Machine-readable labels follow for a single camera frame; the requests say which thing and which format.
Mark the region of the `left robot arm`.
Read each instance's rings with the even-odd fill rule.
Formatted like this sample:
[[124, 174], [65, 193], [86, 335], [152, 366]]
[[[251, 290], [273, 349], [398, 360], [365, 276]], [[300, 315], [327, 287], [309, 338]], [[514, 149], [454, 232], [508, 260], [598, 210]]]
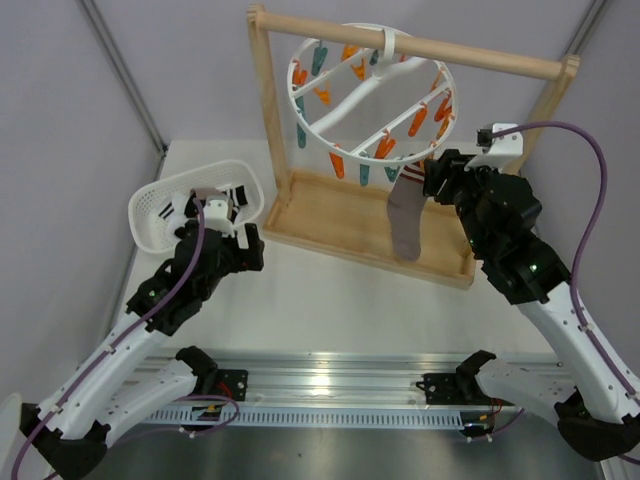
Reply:
[[152, 413], [179, 400], [233, 403], [223, 395], [217, 363], [196, 346], [178, 351], [149, 380], [125, 388], [138, 365], [194, 317], [220, 281], [264, 267], [258, 227], [244, 225], [245, 241], [226, 237], [199, 221], [144, 281], [111, 332], [74, 375], [50, 397], [21, 406], [25, 440], [11, 469], [18, 478], [28, 450], [35, 448], [55, 474], [82, 479], [106, 452]]

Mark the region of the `metal wall rail right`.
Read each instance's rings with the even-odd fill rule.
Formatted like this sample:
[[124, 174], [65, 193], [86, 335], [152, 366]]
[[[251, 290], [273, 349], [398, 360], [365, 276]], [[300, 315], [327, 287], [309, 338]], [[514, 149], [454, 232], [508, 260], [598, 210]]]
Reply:
[[536, 102], [533, 104], [526, 123], [554, 120], [559, 106], [576, 79], [582, 56], [595, 36], [607, 13], [616, 1], [588, 1], [586, 9], [574, 21], [560, 50], [560, 76], [547, 80]]

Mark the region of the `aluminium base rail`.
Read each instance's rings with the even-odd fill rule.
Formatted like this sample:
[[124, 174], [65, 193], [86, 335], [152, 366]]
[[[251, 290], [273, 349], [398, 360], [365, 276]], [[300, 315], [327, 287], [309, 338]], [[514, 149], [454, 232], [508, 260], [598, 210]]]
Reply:
[[452, 372], [469, 355], [205, 351], [223, 369], [248, 372], [246, 406], [400, 409], [422, 407], [415, 383]]

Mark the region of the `metal wall rail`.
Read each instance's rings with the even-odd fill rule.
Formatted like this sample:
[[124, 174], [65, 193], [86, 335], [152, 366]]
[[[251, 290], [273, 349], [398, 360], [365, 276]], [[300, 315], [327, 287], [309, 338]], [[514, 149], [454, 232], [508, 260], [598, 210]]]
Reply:
[[137, 82], [97, 2], [94, 0], [78, 0], [76, 5], [109, 64], [122, 92], [141, 123], [148, 140], [157, 154], [163, 158], [168, 150], [167, 143], [151, 115]]
[[574, 21], [560, 50], [560, 76], [547, 80], [536, 102], [533, 104], [526, 123], [554, 120], [559, 106], [576, 79], [582, 56], [595, 36], [607, 13], [616, 1], [588, 1], [586, 9]]

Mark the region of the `white round clip hanger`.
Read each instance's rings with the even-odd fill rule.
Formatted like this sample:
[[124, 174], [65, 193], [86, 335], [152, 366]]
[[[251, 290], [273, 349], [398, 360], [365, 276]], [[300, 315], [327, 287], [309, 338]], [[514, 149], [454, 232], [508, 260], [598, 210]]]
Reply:
[[304, 39], [289, 61], [287, 98], [298, 148], [323, 148], [339, 178], [349, 162], [363, 178], [373, 165], [393, 178], [401, 166], [435, 154], [452, 133], [457, 87], [444, 62], [397, 51], [402, 31], [363, 27], [389, 45]]

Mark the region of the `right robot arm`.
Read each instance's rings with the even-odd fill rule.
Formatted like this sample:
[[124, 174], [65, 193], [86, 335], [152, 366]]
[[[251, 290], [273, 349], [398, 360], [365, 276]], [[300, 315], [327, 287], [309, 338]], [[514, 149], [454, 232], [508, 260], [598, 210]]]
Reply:
[[527, 317], [570, 375], [553, 381], [480, 350], [456, 369], [458, 395], [521, 406], [555, 426], [582, 457], [602, 461], [639, 444], [639, 406], [604, 359], [610, 345], [570, 289], [571, 274], [532, 231], [542, 210], [527, 180], [455, 149], [427, 160], [423, 194], [454, 207], [489, 283]]

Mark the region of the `metal wall rail left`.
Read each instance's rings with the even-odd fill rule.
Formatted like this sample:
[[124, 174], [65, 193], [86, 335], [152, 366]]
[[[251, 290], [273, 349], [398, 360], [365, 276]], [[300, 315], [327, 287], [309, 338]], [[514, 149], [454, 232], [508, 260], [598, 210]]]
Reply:
[[78, 0], [76, 5], [109, 64], [122, 92], [141, 123], [148, 140], [157, 154], [163, 158], [168, 150], [167, 143], [151, 115], [137, 82], [97, 2], [94, 0]]

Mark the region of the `wooden hanger stand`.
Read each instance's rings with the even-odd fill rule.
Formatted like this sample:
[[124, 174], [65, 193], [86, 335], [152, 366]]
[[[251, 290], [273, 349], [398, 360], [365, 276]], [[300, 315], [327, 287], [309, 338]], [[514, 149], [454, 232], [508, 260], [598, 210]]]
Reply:
[[[421, 255], [415, 262], [398, 258], [392, 247], [387, 199], [403, 166], [388, 177], [382, 165], [373, 165], [366, 178], [349, 162], [345, 175], [335, 175], [328, 154], [314, 143], [300, 149], [296, 125], [286, 92], [287, 69], [296, 48], [306, 38], [352, 42], [381, 49], [389, 45], [382, 33], [364, 29], [363, 23], [337, 24], [269, 13], [261, 5], [247, 13], [248, 34], [259, 82], [263, 122], [277, 187], [276, 198], [264, 225], [271, 239], [320, 253], [368, 264], [388, 271], [468, 289], [476, 263], [461, 221], [453, 207], [426, 198], [421, 216]], [[475, 48], [414, 37], [402, 32], [396, 49], [401, 54], [513, 74], [543, 81], [560, 76], [559, 61]], [[461, 106], [452, 133], [435, 154], [446, 149], [478, 155], [475, 141], [458, 143]], [[522, 134], [522, 155], [506, 167], [515, 174], [529, 157], [535, 133]]]

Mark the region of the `taupe sock with orange stripes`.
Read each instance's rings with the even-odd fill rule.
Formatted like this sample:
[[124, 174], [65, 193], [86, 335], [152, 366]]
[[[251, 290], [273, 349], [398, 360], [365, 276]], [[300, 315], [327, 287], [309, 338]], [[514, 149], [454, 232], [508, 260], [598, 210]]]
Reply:
[[398, 258], [407, 262], [415, 262], [421, 255], [420, 225], [426, 203], [424, 179], [421, 161], [406, 164], [387, 199], [393, 251]]

